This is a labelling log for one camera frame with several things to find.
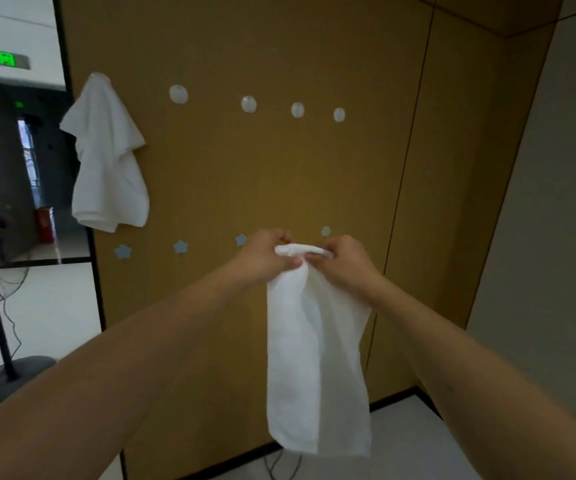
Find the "red fire extinguisher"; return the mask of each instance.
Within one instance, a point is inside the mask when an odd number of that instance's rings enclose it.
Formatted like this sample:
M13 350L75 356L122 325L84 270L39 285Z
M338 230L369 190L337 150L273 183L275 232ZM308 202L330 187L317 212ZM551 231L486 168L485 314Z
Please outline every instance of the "red fire extinguisher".
M52 207L39 207L35 211L39 242L50 244L54 242Z

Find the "exit sign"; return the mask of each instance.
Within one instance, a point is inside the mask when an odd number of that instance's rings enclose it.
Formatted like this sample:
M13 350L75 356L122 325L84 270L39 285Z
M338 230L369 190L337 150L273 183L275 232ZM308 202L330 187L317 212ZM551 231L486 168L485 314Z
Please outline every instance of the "exit sign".
M30 70L30 58L27 55L13 54L0 50L0 66Z

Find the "hanging white towel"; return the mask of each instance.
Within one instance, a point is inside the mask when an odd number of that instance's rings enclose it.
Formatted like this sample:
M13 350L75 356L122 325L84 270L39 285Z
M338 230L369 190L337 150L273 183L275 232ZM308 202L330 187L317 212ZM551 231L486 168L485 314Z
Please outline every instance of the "hanging white towel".
M332 254L277 246L282 256ZM359 341L370 308L304 262L268 284L268 426L292 451L370 456L370 407Z
M81 162L72 215L84 226L115 232L142 227L150 201L132 150L146 144L104 74L92 74L60 128L77 138Z

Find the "blue star sticker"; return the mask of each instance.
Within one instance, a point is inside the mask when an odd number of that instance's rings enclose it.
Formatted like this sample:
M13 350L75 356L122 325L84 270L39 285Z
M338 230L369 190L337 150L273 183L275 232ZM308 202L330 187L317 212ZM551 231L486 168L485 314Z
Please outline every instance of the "blue star sticker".
M122 244L121 246L119 246L118 248L116 248L115 250L115 254L117 255L117 257L119 259L127 259L130 257L130 253L132 253L132 249L129 248L128 246L126 246L125 244Z
M188 250L188 243L180 240L173 244L173 248L177 254L185 253Z

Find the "forearm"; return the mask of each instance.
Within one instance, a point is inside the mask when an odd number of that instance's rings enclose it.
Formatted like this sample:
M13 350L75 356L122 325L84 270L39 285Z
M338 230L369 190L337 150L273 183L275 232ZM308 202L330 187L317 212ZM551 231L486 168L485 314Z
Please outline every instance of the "forearm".
M207 322L247 285L228 264L87 342L1 404L0 479L96 480Z
M467 333L383 280L374 305L486 479L576 478L576 420Z

